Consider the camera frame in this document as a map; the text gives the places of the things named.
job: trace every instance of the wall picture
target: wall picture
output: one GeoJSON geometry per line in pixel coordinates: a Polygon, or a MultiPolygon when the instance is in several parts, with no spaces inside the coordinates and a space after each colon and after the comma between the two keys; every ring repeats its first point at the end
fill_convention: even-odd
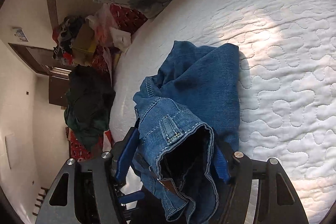
{"type": "Polygon", "coordinates": [[[17,42],[28,42],[28,39],[21,28],[13,28],[12,30],[17,42]]]}

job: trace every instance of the plastic bag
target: plastic bag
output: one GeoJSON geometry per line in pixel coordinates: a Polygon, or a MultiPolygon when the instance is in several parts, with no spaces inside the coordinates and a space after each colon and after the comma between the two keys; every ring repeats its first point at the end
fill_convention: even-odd
{"type": "Polygon", "coordinates": [[[124,32],[116,28],[111,28],[111,35],[114,43],[114,47],[117,47],[122,52],[126,52],[131,45],[131,34],[129,32],[124,32]]]}
{"type": "Polygon", "coordinates": [[[103,47],[103,58],[105,62],[107,63],[107,68],[109,69],[109,73],[110,73],[111,86],[113,87],[113,84],[112,84],[112,63],[113,61],[112,61],[110,50],[108,48],[103,47]]]}
{"type": "Polygon", "coordinates": [[[103,47],[114,47],[110,27],[119,29],[114,17],[110,12],[110,5],[104,3],[95,13],[86,17],[91,29],[94,30],[94,37],[98,44],[103,47]]]}

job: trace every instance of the mattress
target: mattress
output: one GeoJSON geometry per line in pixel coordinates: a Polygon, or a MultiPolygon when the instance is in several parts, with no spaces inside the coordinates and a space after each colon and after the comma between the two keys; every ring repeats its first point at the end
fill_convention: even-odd
{"type": "MultiPolygon", "coordinates": [[[[157,74],[174,40],[236,44],[240,150],[251,159],[277,158],[309,222],[318,223],[336,198],[335,10],[336,0],[173,0],[120,58],[110,118],[115,140],[134,125],[132,97],[157,74]]],[[[256,195],[254,182],[246,223],[256,195]]]]}

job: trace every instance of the red fabric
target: red fabric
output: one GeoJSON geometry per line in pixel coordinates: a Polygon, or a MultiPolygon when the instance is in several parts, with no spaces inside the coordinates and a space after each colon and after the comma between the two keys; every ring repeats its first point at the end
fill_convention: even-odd
{"type": "Polygon", "coordinates": [[[147,21],[147,17],[135,9],[111,4],[110,11],[119,29],[130,34],[134,34],[147,21]]]}
{"type": "MultiPolygon", "coordinates": [[[[114,140],[111,135],[111,131],[105,131],[104,134],[107,136],[111,143],[111,147],[114,145],[114,140]]],[[[99,137],[98,145],[103,148],[104,136],[99,137]]],[[[71,158],[77,161],[89,160],[92,158],[91,152],[85,149],[85,147],[76,139],[74,132],[70,131],[70,147],[71,147],[71,158]]]]}
{"type": "Polygon", "coordinates": [[[71,158],[77,161],[88,160],[92,158],[91,153],[84,148],[84,146],[76,139],[74,132],[70,132],[71,138],[71,158]]]}
{"type": "Polygon", "coordinates": [[[52,39],[58,44],[59,26],[52,31],[52,39]]]}
{"type": "Polygon", "coordinates": [[[95,68],[100,76],[104,77],[104,74],[109,75],[109,68],[103,57],[103,47],[97,45],[96,51],[93,54],[93,60],[91,67],[95,68]]]}
{"type": "Polygon", "coordinates": [[[64,57],[66,60],[69,61],[69,65],[72,65],[73,57],[72,57],[72,55],[71,55],[70,53],[65,52],[65,53],[63,54],[63,57],[64,57]]]}

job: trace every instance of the jeans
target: jeans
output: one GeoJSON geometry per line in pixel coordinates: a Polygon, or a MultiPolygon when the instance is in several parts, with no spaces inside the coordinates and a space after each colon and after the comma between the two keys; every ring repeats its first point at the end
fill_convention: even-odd
{"type": "Polygon", "coordinates": [[[238,149],[238,68],[233,44],[175,41],[157,75],[133,97],[140,132],[133,164],[169,221],[184,213],[187,223],[201,224],[217,209],[214,136],[238,149]]]}

